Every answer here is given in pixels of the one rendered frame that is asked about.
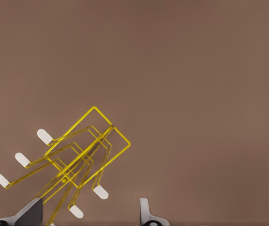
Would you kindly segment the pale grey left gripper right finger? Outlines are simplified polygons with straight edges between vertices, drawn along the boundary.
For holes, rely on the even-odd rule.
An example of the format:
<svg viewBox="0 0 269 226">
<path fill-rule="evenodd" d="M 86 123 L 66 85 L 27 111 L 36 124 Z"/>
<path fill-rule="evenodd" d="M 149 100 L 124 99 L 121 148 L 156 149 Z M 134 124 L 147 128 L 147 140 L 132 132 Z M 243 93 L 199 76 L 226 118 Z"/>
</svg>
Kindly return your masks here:
<svg viewBox="0 0 269 226">
<path fill-rule="evenodd" d="M 140 198 L 140 226 L 170 226 L 170 223 L 150 213 L 147 198 Z"/>
</svg>

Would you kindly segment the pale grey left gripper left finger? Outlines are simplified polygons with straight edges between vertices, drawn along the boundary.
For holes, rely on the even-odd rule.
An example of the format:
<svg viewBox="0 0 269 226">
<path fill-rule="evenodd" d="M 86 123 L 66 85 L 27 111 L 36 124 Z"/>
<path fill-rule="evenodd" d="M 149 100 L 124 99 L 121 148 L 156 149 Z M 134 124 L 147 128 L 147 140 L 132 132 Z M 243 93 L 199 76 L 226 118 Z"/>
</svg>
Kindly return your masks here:
<svg viewBox="0 0 269 226">
<path fill-rule="evenodd" d="M 43 220 L 43 199 L 35 198 L 17 214 L 0 218 L 0 226 L 41 226 Z"/>
</svg>

